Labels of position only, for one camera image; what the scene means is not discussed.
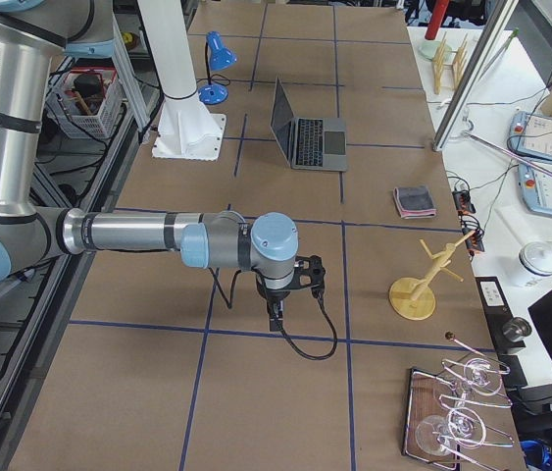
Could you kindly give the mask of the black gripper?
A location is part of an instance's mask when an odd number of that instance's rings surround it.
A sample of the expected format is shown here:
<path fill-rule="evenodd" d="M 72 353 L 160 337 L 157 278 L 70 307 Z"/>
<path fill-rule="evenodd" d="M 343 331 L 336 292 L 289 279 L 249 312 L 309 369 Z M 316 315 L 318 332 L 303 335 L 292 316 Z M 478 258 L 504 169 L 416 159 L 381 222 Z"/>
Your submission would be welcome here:
<path fill-rule="evenodd" d="M 284 312 L 284 300 L 290 295 L 288 289 L 275 289 L 268 288 L 266 281 L 256 277 L 256 288 L 260 296 L 265 300 L 268 305 L 268 313 L 270 317 L 270 330 L 282 331 L 283 330 L 283 312 Z"/>

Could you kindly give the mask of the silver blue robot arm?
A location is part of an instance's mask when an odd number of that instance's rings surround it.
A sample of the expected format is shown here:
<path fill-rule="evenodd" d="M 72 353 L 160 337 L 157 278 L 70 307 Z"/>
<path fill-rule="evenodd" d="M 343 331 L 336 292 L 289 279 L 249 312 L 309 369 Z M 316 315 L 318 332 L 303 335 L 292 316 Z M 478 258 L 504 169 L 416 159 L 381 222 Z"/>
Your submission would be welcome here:
<path fill-rule="evenodd" d="M 271 327 L 299 288 L 298 233 L 269 213 L 86 213 L 37 208 L 29 190 L 55 56 L 108 57 L 108 1 L 0 1 L 0 281 L 48 258 L 85 251 L 176 251 L 189 267 L 251 271 Z"/>

